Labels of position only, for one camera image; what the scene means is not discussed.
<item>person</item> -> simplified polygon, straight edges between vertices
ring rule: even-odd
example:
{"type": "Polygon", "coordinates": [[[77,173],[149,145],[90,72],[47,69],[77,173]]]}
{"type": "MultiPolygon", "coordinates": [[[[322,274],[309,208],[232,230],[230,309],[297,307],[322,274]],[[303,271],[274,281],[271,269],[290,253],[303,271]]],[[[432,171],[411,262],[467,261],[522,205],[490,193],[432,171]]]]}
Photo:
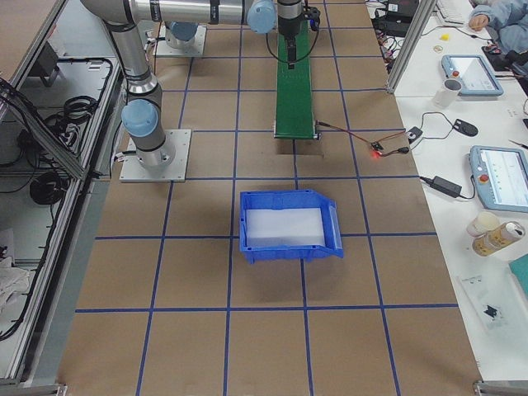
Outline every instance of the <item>person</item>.
{"type": "Polygon", "coordinates": [[[510,50],[527,51],[528,0],[500,0],[491,6],[477,6],[471,13],[469,27],[481,31],[487,26],[497,32],[498,45],[504,54],[510,50]]]}

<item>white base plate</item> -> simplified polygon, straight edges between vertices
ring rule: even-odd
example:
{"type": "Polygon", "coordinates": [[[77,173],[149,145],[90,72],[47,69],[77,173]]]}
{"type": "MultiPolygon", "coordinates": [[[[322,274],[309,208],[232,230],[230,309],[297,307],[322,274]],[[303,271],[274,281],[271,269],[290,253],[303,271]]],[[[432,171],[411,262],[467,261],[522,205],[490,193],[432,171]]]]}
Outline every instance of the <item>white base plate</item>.
{"type": "MultiPolygon", "coordinates": [[[[125,157],[120,180],[122,182],[184,182],[191,146],[191,130],[165,130],[167,139],[176,148],[176,157],[167,166],[144,167],[135,155],[125,157]]],[[[130,139],[129,151],[135,150],[130,139]]]]}
{"type": "MultiPolygon", "coordinates": [[[[165,37],[165,25],[162,25],[159,31],[160,37],[165,37]]],[[[157,58],[201,58],[204,56],[205,47],[205,33],[207,28],[205,26],[198,26],[198,31],[195,35],[195,42],[182,49],[171,47],[165,41],[158,41],[158,49],[156,50],[157,58]]]]}

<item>power adapter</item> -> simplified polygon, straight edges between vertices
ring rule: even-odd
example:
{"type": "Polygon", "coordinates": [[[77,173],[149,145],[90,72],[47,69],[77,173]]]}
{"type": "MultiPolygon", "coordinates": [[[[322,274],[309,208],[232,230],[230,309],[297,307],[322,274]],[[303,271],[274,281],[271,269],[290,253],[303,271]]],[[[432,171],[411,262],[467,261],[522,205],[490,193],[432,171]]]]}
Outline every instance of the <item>power adapter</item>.
{"type": "Polygon", "coordinates": [[[460,192],[462,191],[462,187],[458,184],[451,183],[449,180],[442,179],[438,176],[435,176],[433,179],[420,176],[420,179],[431,188],[434,188],[439,192],[443,192],[447,196],[452,196],[453,198],[458,198],[460,196],[460,192]]]}

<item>blue tray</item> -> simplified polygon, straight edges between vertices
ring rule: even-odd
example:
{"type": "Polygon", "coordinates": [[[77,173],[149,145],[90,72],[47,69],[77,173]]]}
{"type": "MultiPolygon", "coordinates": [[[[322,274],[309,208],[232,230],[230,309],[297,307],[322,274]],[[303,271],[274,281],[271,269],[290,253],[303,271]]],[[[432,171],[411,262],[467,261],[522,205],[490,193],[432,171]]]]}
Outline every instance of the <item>blue tray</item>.
{"type": "Polygon", "coordinates": [[[240,251],[253,264],[256,260],[299,259],[311,261],[328,256],[343,257],[336,203],[314,190],[246,191],[240,193],[240,251]],[[323,221],[324,246],[248,246],[247,210],[319,208],[323,221]]]}

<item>white cup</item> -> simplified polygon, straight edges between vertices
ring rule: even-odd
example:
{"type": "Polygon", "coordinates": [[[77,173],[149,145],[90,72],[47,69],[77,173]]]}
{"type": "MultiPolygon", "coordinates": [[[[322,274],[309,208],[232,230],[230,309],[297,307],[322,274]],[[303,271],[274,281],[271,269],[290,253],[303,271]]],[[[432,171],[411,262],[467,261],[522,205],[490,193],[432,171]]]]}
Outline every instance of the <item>white cup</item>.
{"type": "Polygon", "coordinates": [[[472,237],[479,237],[487,231],[491,231],[501,225],[499,218],[492,212],[480,212],[474,220],[466,227],[466,231],[472,237]]]}
{"type": "Polygon", "coordinates": [[[432,102],[437,107],[448,107],[448,105],[455,101],[461,89],[462,84],[460,81],[455,80],[454,78],[447,78],[440,89],[436,91],[435,96],[432,98],[432,102]]]}

